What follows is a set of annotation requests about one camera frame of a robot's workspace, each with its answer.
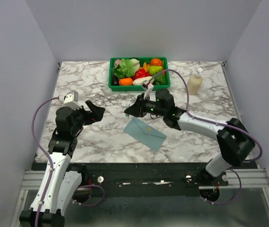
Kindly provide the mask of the blue-grey envelope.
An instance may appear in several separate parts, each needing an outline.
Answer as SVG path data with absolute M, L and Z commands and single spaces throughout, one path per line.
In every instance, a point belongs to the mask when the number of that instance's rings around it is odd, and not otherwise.
M 166 135 L 138 118 L 132 118 L 123 131 L 153 151 L 158 151 L 167 138 Z

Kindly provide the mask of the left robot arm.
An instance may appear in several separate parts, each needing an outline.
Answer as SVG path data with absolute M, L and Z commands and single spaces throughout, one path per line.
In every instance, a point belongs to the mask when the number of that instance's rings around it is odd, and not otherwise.
M 64 101 L 56 111 L 56 128 L 48 145 L 46 170 L 38 193 L 28 210 L 21 211 L 23 227 L 62 227 L 65 211 L 75 190 L 87 183 L 84 167 L 68 168 L 77 137 L 86 125 L 102 120 L 105 108 L 86 101 L 89 110 L 77 102 Z

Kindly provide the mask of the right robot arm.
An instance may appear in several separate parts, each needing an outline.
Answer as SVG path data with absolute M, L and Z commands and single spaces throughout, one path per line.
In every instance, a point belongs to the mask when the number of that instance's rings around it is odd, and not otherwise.
M 156 91 L 155 97 L 155 101 L 151 101 L 140 94 L 124 112 L 137 118 L 146 114 L 158 115 L 169 128 L 192 131 L 217 141 L 220 154 L 211 159 L 200 173 L 200 179 L 205 185 L 212 185 L 227 169 L 241 166 L 255 147 L 255 141 L 248 136 L 240 120 L 232 118 L 224 122 L 191 117 L 188 111 L 175 105 L 174 97 L 167 89 Z

